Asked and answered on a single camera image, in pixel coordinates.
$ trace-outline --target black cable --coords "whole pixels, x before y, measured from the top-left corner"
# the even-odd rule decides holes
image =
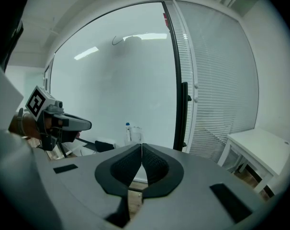
[[[115,38],[116,38],[116,36],[113,38],[113,40],[112,40],[112,45],[117,45],[117,44],[119,44],[121,41],[123,41],[124,39],[122,39],[121,41],[119,41],[118,43],[116,43],[116,44],[113,44],[113,42],[114,42],[114,40],[115,40]]]
[[[65,158],[67,158],[67,154],[64,152],[64,149],[63,149],[62,143],[59,142],[58,144],[59,144],[59,147],[60,147],[60,149],[61,149],[61,152],[63,153],[63,156],[64,156]]]

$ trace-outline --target white bottle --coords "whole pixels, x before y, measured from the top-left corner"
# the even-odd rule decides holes
[[[131,131],[130,131],[130,124],[126,123],[126,135],[127,135],[127,141],[128,144],[131,142]]]

